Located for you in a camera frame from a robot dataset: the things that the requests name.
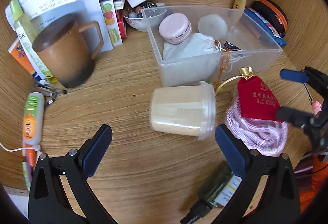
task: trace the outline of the cream-colored container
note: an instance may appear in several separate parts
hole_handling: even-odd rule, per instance
[[[157,88],[150,101],[150,126],[158,132],[198,136],[214,133],[215,94],[212,85]]]

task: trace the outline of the mug handle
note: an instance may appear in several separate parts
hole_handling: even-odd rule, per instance
[[[103,40],[102,35],[101,35],[99,22],[97,22],[96,20],[94,20],[92,22],[83,24],[83,25],[81,25],[81,26],[78,27],[78,32],[79,33],[82,33],[82,32],[84,32],[85,30],[87,30],[87,29],[89,29],[91,27],[96,27],[97,28],[97,33],[98,33],[98,36],[99,36],[99,44],[97,45],[97,47],[95,48],[95,50],[92,51],[92,53],[91,53],[91,60],[95,60],[96,55],[98,54],[98,52],[101,50],[101,48],[104,45],[104,40]]]

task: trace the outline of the black cord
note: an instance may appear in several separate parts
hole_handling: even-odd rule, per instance
[[[328,167],[328,164],[327,164],[327,165],[325,165],[323,168],[321,168],[321,169],[319,169],[319,170],[315,171],[315,172],[306,173],[306,175],[311,175],[311,174],[317,173],[317,172],[319,172],[319,171],[321,171],[321,170],[324,170],[324,169],[325,169],[325,168],[327,168],[327,167]]]

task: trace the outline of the bottle label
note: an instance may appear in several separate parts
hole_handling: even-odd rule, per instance
[[[26,101],[23,119],[23,137],[27,140],[32,139],[37,132],[36,115],[38,112],[39,98],[29,96]]]
[[[49,69],[44,65],[42,60],[39,58],[37,53],[32,48],[32,42],[28,38],[24,28],[22,26],[16,28],[16,33],[19,38],[19,41],[22,44],[24,51],[28,52],[30,57],[33,59],[35,64],[39,67],[39,69],[43,72],[46,77],[52,77],[53,75],[50,73]]]
[[[241,183],[241,178],[235,175],[232,176],[227,185],[223,188],[223,190],[219,193],[219,195],[214,199],[215,202],[222,206],[226,206],[230,201],[231,197],[237,190],[239,184]]]

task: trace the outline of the fruit-patterned card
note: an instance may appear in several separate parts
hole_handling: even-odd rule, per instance
[[[120,30],[118,27],[117,17],[115,14],[113,0],[102,1],[100,5],[105,18],[105,23],[112,45],[117,46],[123,44]]]

